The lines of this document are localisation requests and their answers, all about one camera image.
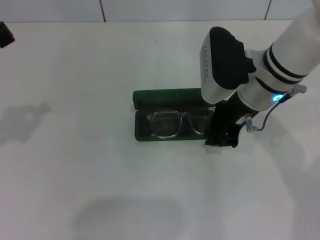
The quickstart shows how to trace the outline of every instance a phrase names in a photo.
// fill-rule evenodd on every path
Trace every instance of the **eyeglass lens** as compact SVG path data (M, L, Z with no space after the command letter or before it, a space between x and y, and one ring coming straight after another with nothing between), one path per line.
M205 134L209 120L213 114L214 111L210 109L196 110L191 112L189 119L194 130L200 134Z
M176 135L181 126L181 117L175 112L159 112L150 119L150 128L158 137Z

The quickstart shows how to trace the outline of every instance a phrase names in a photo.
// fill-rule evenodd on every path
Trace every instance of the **clear eyeglass frame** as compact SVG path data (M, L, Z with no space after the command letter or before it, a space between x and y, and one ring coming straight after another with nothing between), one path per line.
M148 122L149 122L149 125L150 125L150 129L151 129L151 132L152 132L152 136L154 137L157 137L159 139L171 139L171 138L174 138L176 137L177 135L179 135L179 133L181 132L181 129L182 129L182 125L183 125L183 117L187 117L188 118L188 124L189 126L191 126L191 129L192 131L198 135L198 136L204 136L204 132L200 132L198 130L196 130L196 128L194 127L193 125L193 122L192 122L192 119L191 119L191 116L192 114L195 114L197 111L208 111L208 120L210 120L210 118L212 117L212 115L214 114L215 112L215 109L216 107L203 107L203 108L198 108L196 111L191 111L191 112L178 112L178 111L175 111L175 110L165 110L165 111L158 111L158 112L154 112L154 113L151 113L151 114L148 114L146 116ZM176 115L177 117L179 117L179 127L178 129L176 130L176 133L175 134L172 134L172 135L168 135L168 136L161 136L161 135L158 135L155 133L155 131L153 131L153 126L152 126L152 121L153 119L155 119L155 117L159 116L159 115L165 115L165 114L172 114L172 115Z

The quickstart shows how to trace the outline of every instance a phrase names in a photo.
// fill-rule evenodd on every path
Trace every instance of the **robotic arm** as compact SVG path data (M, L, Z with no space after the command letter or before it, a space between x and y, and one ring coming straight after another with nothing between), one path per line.
M299 83L320 64L320 0L313 5L263 51L245 50L224 28L210 30L200 51L201 94L216 104L207 145L235 148L244 125L262 131L273 109L307 91ZM271 106L263 127L253 126L252 118Z

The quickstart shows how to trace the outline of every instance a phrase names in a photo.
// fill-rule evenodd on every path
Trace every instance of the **eyeglasses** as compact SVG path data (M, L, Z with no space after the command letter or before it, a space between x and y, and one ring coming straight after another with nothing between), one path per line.
M203 136L214 112L215 107L207 107L192 112L158 111L146 117L153 136L169 139L181 132L183 117L188 118L188 124L196 135Z

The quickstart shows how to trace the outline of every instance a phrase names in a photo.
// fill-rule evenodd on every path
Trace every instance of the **open glasses case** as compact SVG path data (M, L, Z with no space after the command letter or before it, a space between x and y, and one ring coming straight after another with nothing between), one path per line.
M138 90L133 103L135 138L141 142L204 140L215 110L201 88Z

